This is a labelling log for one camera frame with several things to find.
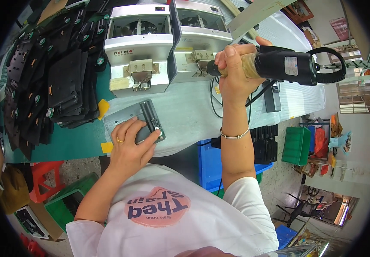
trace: wooden stool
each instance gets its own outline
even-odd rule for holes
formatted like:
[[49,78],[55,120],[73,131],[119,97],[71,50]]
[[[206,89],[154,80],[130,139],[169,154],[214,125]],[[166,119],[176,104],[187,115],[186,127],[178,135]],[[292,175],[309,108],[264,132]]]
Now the wooden stool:
[[[34,179],[34,190],[32,190],[32,192],[30,193],[30,199],[33,202],[42,203],[43,201],[53,196],[55,193],[58,193],[61,189],[65,188],[65,183],[60,184],[59,181],[59,167],[62,163],[64,163],[64,161],[40,162],[31,167]],[[44,174],[50,172],[51,170],[54,170],[55,173],[54,188],[44,183],[46,181],[46,178],[44,178]],[[39,191],[39,185],[48,189],[48,192],[41,194],[41,192]]]

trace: green plastic crate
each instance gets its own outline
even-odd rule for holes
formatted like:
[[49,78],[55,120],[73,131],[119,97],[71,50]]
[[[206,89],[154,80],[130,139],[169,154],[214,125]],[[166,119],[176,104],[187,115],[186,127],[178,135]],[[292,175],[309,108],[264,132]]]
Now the green plastic crate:
[[89,173],[85,177],[59,191],[52,200],[45,204],[48,213],[65,233],[67,232],[65,225],[74,221],[74,216],[66,208],[63,199],[77,192],[85,196],[97,180],[98,175],[96,173]]
[[282,162],[304,166],[308,160],[311,132],[305,127],[287,127]]
[[[261,183],[261,181],[262,181],[262,173],[263,172],[261,172],[261,173],[259,173],[259,174],[257,174],[257,180],[258,180],[258,184],[260,184]],[[215,192],[212,192],[214,195],[216,195],[217,193],[218,193],[218,190],[216,190]],[[218,195],[218,197],[219,198],[223,198],[224,197],[224,189],[222,188],[221,190],[219,190],[219,195]]]

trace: shirt graphic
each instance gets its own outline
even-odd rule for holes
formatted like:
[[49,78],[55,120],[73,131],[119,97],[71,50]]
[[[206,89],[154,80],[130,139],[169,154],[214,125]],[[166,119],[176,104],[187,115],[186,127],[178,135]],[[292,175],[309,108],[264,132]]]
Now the shirt graphic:
[[176,224],[190,207],[191,200],[186,195],[155,187],[148,196],[129,200],[125,214],[146,227],[167,227]]

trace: bracelet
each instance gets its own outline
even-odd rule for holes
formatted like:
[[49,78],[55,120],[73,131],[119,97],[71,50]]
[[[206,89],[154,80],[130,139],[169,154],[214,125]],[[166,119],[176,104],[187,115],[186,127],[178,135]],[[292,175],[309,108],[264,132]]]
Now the bracelet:
[[227,135],[224,135],[224,134],[222,134],[222,127],[221,127],[221,129],[219,130],[220,132],[221,132],[221,136],[223,136],[225,139],[240,139],[240,138],[242,138],[243,136],[245,136],[247,133],[248,133],[248,131],[249,131],[249,127],[248,127],[248,129],[245,131],[245,133],[243,133],[242,135],[240,135],[240,136],[227,136]]

